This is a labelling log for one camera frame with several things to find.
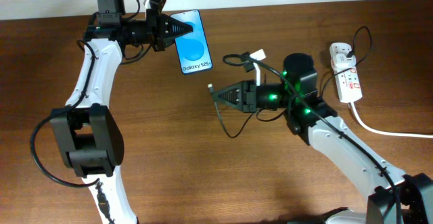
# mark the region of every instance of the white cable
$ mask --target white cable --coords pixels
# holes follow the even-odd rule
[[[378,133],[381,135],[388,135],[388,136],[399,136],[399,137],[420,137],[420,138],[425,138],[425,139],[433,139],[433,135],[422,135],[422,134],[417,134],[417,133],[391,133],[391,132],[383,132],[383,131],[379,131],[379,130],[375,130],[372,129],[371,127],[368,127],[360,118],[357,112],[357,109],[355,108],[355,103],[350,102],[348,104],[349,108],[352,110],[353,115],[355,116],[355,118],[357,119],[357,121],[359,122],[359,124],[364,127],[364,129],[367,129],[370,132],[373,133]]]
[[[265,52],[263,49],[259,49],[258,51],[254,52],[253,54],[250,54],[250,58],[261,61],[266,58]],[[252,64],[254,68],[256,69],[256,86],[260,86],[260,67],[254,62]]]
[[[149,0],[144,0],[144,12],[146,12],[146,9],[150,8]]]

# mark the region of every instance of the white plug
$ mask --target white plug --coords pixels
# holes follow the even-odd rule
[[[266,58],[265,51],[263,51],[263,49],[259,49],[258,51],[250,54],[250,58],[261,61]],[[252,65],[256,69],[256,86],[260,86],[260,67],[255,62],[253,62]]]
[[[359,82],[357,69],[355,64],[357,59],[355,55],[348,58],[347,54],[352,51],[352,47],[346,43],[334,43],[329,48],[331,52],[331,65],[334,74],[341,72],[347,68],[351,68],[346,72],[342,72],[336,76],[338,97],[343,103],[355,102],[362,98],[361,84]]]

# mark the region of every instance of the black cable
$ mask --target black cable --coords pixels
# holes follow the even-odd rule
[[[95,23],[96,15],[97,15],[98,13],[99,13],[99,12],[94,12],[94,13],[92,14],[92,16],[91,16],[90,19],[89,19],[89,23],[87,23],[87,25],[93,25],[93,24]]]
[[[141,56],[141,54],[143,54],[143,52],[144,52],[144,46],[143,46],[143,44],[139,44],[139,45],[140,45],[141,48],[140,48],[140,51],[137,53],[137,55],[134,55],[131,58],[127,58],[126,56],[124,56],[123,58],[126,61],[131,61],[131,60],[137,59],[139,56]]]
[[[225,125],[224,125],[224,122],[223,122],[223,118],[221,117],[221,114],[219,113],[218,102],[215,102],[215,110],[216,110],[216,114],[218,115],[218,120],[221,123],[221,126],[223,127],[223,130],[224,130],[225,134],[227,136],[229,136],[229,138],[232,138],[232,139],[236,138],[237,136],[239,136],[242,133],[242,131],[244,130],[244,127],[247,124],[247,122],[252,118],[252,115],[256,114],[255,112],[251,113],[251,115],[249,115],[249,117],[245,120],[245,122],[242,125],[242,128],[239,130],[239,132],[237,132],[235,136],[232,136],[232,135],[230,135],[230,133],[225,128]]]
[[[129,60],[128,62],[122,62],[122,63],[120,63],[120,65],[127,65],[127,64],[132,64],[134,62],[138,62],[141,58],[143,58],[149,52],[150,47],[152,47],[152,46],[149,44],[149,46],[147,47],[147,49],[144,52],[142,52],[142,53],[140,52],[141,55],[139,57],[135,58],[134,60]]]
[[[389,184],[391,186],[391,189],[392,189],[392,193],[394,194],[394,201],[395,201],[395,204],[396,204],[397,224],[401,224],[401,201],[400,201],[400,198],[398,196],[397,188],[396,188],[394,182],[392,181],[391,177],[389,176],[388,172],[386,171],[386,168],[382,167],[382,165],[369,152],[367,152],[364,148],[362,148],[355,140],[353,140],[352,138],[350,138],[344,132],[342,132],[342,131],[338,130],[337,128],[335,128],[335,126],[333,126],[333,124],[331,124],[330,122],[328,122],[320,114],[318,114],[314,109],[312,109],[307,104],[307,102],[304,100],[304,98],[297,92],[297,90],[294,88],[294,86],[289,82],[289,80],[285,76],[283,76],[280,72],[276,71],[276,69],[270,67],[267,64],[262,63],[261,61],[255,60],[255,59],[251,58],[248,55],[238,55],[238,54],[225,55],[223,57],[223,62],[226,63],[226,64],[228,64],[228,65],[232,65],[234,63],[233,62],[228,62],[227,61],[228,58],[237,58],[237,59],[240,59],[243,62],[240,62],[240,63],[237,63],[237,64],[242,64],[242,65],[244,65],[247,62],[254,62],[255,64],[261,66],[262,68],[267,69],[268,71],[272,72],[273,74],[276,74],[288,86],[288,89],[292,93],[292,96],[294,96],[295,98],[298,98],[299,101],[300,101],[300,103],[305,108],[309,109],[311,111],[311,113],[314,114],[319,120],[321,120],[323,123],[325,123],[325,125],[327,125],[334,132],[336,132],[339,135],[340,138],[345,138],[347,141],[349,141],[351,144],[353,144],[358,150],[360,150],[364,155],[366,155],[366,157],[368,157],[368,159],[370,159],[370,161],[372,161],[373,164],[376,165],[376,167],[378,168],[379,172],[389,182]]]
[[[86,77],[86,81],[83,87],[83,91],[81,91],[81,95],[78,99],[78,101],[73,104],[72,106],[67,106],[65,107],[63,110],[61,110],[60,112],[58,112],[57,114],[52,114],[50,116],[48,116],[47,118],[43,119],[34,129],[32,136],[30,137],[30,153],[32,154],[33,160],[35,161],[36,165],[39,167],[39,170],[42,171],[42,173],[48,177],[49,179],[55,181],[56,183],[65,185],[66,187],[90,187],[92,185],[95,185],[99,182],[99,179],[96,179],[95,181],[91,182],[91,183],[86,183],[86,184],[77,184],[77,183],[70,183],[68,181],[64,181],[61,180],[59,178],[57,178],[56,176],[52,175],[41,163],[41,161],[39,160],[39,157],[36,153],[36,147],[35,147],[35,141],[36,141],[36,136],[37,133],[39,132],[39,130],[42,128],[42,126],[49,122],[51,119],[63,115],[65,113],[68,113],[70,111],[72,111],[73,109],[75,109],[85,98],[86,96],[86,92],[87,92],[87,87],[89,86],[89,81],[90,81],[90,77],[91,77],[91,73],[93,70],[93,67],[95,65],[95,59],[98,59],[95,56],[95,52],[92,49],[92,47],[84,40],[79,39],[76,44],[80,47],[80,49],[82,49],[84,51],[84,48],[81,47],[80,43],[82,43],[83,45],[85,45],[87,48],[89,48],[92,56],[91,56],[91,63],[90,63],[90,67],[89,67],[89,72],[87,73],[87,77]]]
[[[138,13],[140,12],[140,0],[136,0],[137,1],[137,5],[138,5],[138,9],[135,12],[135,14],[129,16],[128,18],[124,18],[123,21],[128,22],[129,20],[133,19],[135,16],[138,15]]]
[[[281,112],[280,114],[278,114],[278,116],[273,117],[271,119],[261,119],[258,117],[258,115],[263,111],[264,109],[260,109],[257,113],[256,113],[256,118],[257,120],[261,121],[261,122],[273,122],[275,120],[277,120],[278,118],[280,118],[281,116],[284,115],[284,113],[286,112],[285,110],[283,112]]]
[[[367,26],[362,26],[362,27],[358,28],[358,30],[355,32],[355,35],[353,36],[353,46],[352,46],[353,49],[352,49],[352,51],[350,51],[350,52],[347,54],[347,57],[348,57],[348,58],[351,58],[351,57],[355,54],[355,49],[356,49],[356,47],[357,47],[357,35],[358,35],[359,31],[361,31],[361,30],[363,30],[363,29],[365,29],[365,30],[367,31],[367,33],[368,33],[369,40],[370,40],[370,47],[369,47],[367,53],[364,55],[364,57],[361,58],[361,59],[360,59],[360,60],[359,60],[359,61],[358,61],[358,62],[357,62],[357,63],[356,63],[352,68],[358,66],[361,62],[363,62],[363,61],[365,60],[365,58],[367,58],[367,56],[369,55],[369,53],[370,53],[370,51],[371,51],[371,47],[373,46],[373,38],[371,37],[370,30],[368,29]],[[319,96],[319,97],[323,97],[323,93],[325,93],[325,89],[326,89],[326,87],[327,87],[327,84],[331,81],[331,79],[333,79],[335,76],[338,76],[339,74],[341,74],[341,73],[343,73],[343,72],[346,72],[346,71],[348,71],[348,70],[350,70],[350,69],[351,69],[351,68],[344,69],[343,71],[337,72],[337,73],[334,74],[333,76],[329,77],[329,78],[326,80],[325,85],[322,87],[321,92],[320,92],[320,96]]]

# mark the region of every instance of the cable connector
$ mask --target cable connector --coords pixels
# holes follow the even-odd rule
[[[106,195],[102,192],[102,183],[99,182],[96,185],[96,189],[97,189],[97,206],[99,208],[99,210],[101,211],[101,213],[107,218],[107,220],[109,221],[110,224],[114,224],[114,220],[111,219],[110,217],[110,204],[108,203],[107,197]]]
[[[349,51],[349,53],[347,53],[346,58],[351,58],[355,55],[355,49],[353,49],[352,51]]]
[[[250,56],[250,52],[247,51],[246,53],[243,53],[244,56]],[[242,62],[245,62],[244,69],[245,72],[251,72],[254,70],[254,64],[252,62],[249,62],[248,60],[242,60]]]
[[[209,88],[209,92],[212,95],[214,93],[214,85],[213,84],[208,84],[208,88]]]

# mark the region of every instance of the extension socket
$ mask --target extension socket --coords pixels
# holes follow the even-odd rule
[[[351,50],[352,47],[346,43],[333,43],[329,48],[334,74],[350,68],[350,70],[336,76],[338,97],[343,103],[355,102],[363,96],[357,69],[355,68],[357,59],[355,55],[350,58],[347,57]]]

